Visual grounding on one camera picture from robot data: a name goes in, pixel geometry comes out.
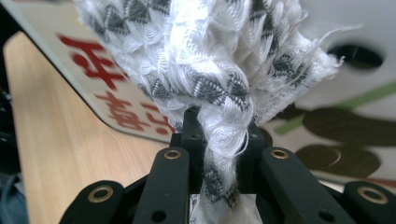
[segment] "mounting hole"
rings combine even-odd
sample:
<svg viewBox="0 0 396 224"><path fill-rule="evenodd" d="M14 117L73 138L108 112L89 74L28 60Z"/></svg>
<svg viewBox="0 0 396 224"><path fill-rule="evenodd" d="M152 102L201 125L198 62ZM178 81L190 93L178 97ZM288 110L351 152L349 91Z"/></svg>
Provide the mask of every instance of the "mounting hole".
<svg viewBox="0 0 396 224"><path fill-rule="evenodd" d="M99 186L88 195L88 201L91 203L102 203L111 198L114 190L109 185Z"/></svg>
<svg viewBox="0 0 396 224"><path fill-rule="evenodd" d="M162 210L156 211L151 215L151 220L153 222L163 222L166 220L166 213Z"/></svg>
<svg viewBox="0 0 396 224"><path fill-rule="evenodd" d="M334 215L326 210L319 210L318 216L320 217L320 219L322 219L323 221L326 221L326 222L334 222L335 221Z"/></svg>
<svg viewBox="0 0 396 224"><path fill-rule="evenodd" d="M271 155L277 159L280 159L280 160L285 160L289 157L289 154L281 149L272 150Z"/></svg>
<svg viewBox="0 0 396 224"><path fill-rule="evenodd" d="M381 191L370 187L358 188L359 195L371 203L386 204L388 197Z"/></svg>
<svg viewBox="0 0 396 224"><path fill-rule="evenodd" d="M178 150L169 150L165 152L165 158L168 160L174 160L181 156L181 153Z"/></svg>
<svg viewBox="0 0 396 224"><path fill-rule="evenodd" d="M357 44L338 45L331 48L328 53L335 55L338 59L345 57L345 63L359 69L377 68L384 62L378 50Z"/></svg>

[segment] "knitted cloth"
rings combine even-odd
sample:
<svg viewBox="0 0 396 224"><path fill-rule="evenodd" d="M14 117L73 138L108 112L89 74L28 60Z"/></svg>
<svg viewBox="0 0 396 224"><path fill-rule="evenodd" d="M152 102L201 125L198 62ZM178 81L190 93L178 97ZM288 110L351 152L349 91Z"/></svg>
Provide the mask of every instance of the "knitted cloth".
<svg viewBox="0 0 396 224"><path fill-rule="evenodd" d="M237 190L235 165L248 125L271 119L339 66L320 40L297 31L299 2L76 3L81 20L178 131L184 111L201 107L205 173L191 223L261 223L254 200Z"/></svg>

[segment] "wooden table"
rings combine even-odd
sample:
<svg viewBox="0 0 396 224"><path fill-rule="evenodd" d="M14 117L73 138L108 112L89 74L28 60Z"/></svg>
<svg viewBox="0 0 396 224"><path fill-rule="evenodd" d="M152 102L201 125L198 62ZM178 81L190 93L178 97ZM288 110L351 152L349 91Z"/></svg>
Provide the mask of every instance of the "wooden table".
<svg viewBox="0 0 396 224"><path fill-rule="evenodd" d="M98 180L128 186L167 147L106 126L25 35L5 52L30 223L58 223Z"/></svg>

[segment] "black circular hole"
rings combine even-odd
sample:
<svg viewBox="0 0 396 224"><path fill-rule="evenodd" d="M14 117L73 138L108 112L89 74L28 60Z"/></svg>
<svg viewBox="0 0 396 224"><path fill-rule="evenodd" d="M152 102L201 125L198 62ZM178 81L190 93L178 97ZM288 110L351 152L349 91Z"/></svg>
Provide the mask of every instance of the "black circular hole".
<svg viewBox="0 0 396 224"><path fill-rule="evenodd" d="M107 196L107 194L108 194L108 191L106 189L100 189L97 192L95 192L93 194L93 196L95 198L104 198L105 196Z"/></svg>
<svg viewBox="0 0 396 224"><path fill-rule="evenodd" d="M162 222L166 220L166 213L162 210L156 211L151 215L151 220L154 222Z"/></svg>
<svg viewBox="0 0 396 224"><path fill-rule="evenodd" d="M168 152L166 155L167 155L168 157L177 157L177 156L178 156L178 153L175 152L175 151L170 151L170 152Z"/></svg>
<svg viewBox="0 0 396 224"><path fill-rule="evenodd" d="M338 59L345 57L345 63L359 69L377 68L384 62L379 50L357 44L338 45L331 48L328 53L335 55Z"/></svg>
<svg viewBox="0 0 396 224"><path fill-rule="evenodd" d="M381 195L377 194L376 192L370 191L370 190L366 190L364 191L364 194L367 195L368 197L375 199L375 200L381 200L382 197Z"/></svg>
<svg viewBox="0 0 396 224"><path fill-rule="evenodd" d="M334 222L335 221L334 215L328 211L325 211L325 210L319 210L318 216L320 217L320 219L322 219L323 221L326 221L326 222Z"/></svg>
<svg viewBox="0 0 396 224"><path fill-rule="evenodd" d="M276 154L278 157L284 157L286 155L285 152L280 150L274 151L274 154Z"/></svg>

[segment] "black zigzag pattern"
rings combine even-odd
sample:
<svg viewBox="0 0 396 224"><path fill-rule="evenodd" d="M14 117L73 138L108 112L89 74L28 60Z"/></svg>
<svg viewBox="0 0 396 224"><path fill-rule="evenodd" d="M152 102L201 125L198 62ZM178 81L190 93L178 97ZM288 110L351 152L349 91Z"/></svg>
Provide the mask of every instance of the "black zigzag pattern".
<svg viewBox="0 0 396 224"><path fill-rule="evenodd" d="M219 172L210 165L205 168L204 180L206 182L204 188L205 196L210 202L218 203L219 201L224 201L230 208L236 207L238 197L236 183L228 190L224 190Z"/></svg>

